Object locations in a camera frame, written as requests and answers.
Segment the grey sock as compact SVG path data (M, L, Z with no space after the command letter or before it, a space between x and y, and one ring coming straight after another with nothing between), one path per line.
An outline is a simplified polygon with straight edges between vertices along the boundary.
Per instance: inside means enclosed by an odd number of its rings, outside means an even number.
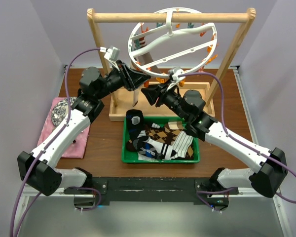
M139 38L139 46L140 46L140 49L146 46L146 40L144 37ZM141 64L149 64L149 63L153 62L153 58L152 58L151 54L149 52L147 52L146 54L139 56L139 62ZM161 71L158 69L157 66L152 66L150 68L150 70L154 73L158 73L158 74L161 73Z

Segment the beige tan sock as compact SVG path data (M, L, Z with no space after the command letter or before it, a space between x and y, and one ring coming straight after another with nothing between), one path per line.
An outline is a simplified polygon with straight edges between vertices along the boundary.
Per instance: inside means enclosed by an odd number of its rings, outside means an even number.
M133 91L133 103L132 103L133 107L135 107L139 101L139 92L140 92L139 89L136 89Z

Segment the white black banded sock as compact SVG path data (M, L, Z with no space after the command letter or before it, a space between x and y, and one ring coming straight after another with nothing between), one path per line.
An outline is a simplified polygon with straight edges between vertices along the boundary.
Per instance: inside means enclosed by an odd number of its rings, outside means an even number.
M145 124L145 131L148 140L145 141L142 148L143 155L154 160L172 160L177 152L174 150L173 143L176 135L168 124L164 126L156 123Z

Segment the green plastic bin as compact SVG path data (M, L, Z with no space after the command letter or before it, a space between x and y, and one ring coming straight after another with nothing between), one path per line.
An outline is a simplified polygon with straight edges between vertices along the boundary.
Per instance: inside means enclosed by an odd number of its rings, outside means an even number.
M163 126L168 122L175 122L180 121L177 117L145 117L145 124L147 122L154 122L158 125ZM194 150L194 159L193 160L154 160L147 158L145 156L140 156L138 152L134 151L131 148L132 141L130 140L130 135L127 129L126 121L124 121L124 131L123 131L123 147L122 147L122 156L121 160L124 163L172 163L172 164L179 164L179 163L198 163L201 160L200 149L199 149L199 141L197 138L193 138L193 150Z

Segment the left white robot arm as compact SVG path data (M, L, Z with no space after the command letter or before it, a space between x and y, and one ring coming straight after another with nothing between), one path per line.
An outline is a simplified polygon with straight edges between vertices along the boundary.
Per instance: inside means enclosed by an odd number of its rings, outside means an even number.
M79 168L56 169L60 158L100 114L104 107L102 98L122 87L134 91L148 79L149 75L129 68L120 60L106 77L102 77L96 67L85 69L79 81L78 97L70 106L66 118L39 146L18 156L22 184L28 184L45 196L53 194L58 188L75 187L82 194L90 192L92 175Z

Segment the white round clip hanger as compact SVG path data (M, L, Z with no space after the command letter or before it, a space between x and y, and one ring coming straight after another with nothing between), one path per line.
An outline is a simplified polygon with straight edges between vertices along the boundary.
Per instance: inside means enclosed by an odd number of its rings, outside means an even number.
M184 70L181 63L186 60L194 60L187 73L202 70L206 65L217 57L215 49L218 44L218 32L213 22L179 23L174 20L175 13L198 14L198 10L185 7L171 7L162 9L156 14L162 14L165 22L148 22L144 20L136 24L128 39L128 54L130 62L136 69L148 75L166 79L168 73L154 73L150 70L152 66L158 68L167 63L173 64ZM144 37L146 46L140 49L139 38ZM139 56L149 52L153 62L141 64Z

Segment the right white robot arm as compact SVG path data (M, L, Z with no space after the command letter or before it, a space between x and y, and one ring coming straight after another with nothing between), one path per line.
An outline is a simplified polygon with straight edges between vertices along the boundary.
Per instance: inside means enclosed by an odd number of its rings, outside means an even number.
M287 176L285 153L279 149L256 145L225 129L223 124L203 111L205 101L197 90L183 96L165 85L150 85L141 92L152 106L165 105L185 122L188 135L216 145L238 158L246 169L219 168L211 177L209 188L221 194L228 188L253 188L260 195L272 198Z

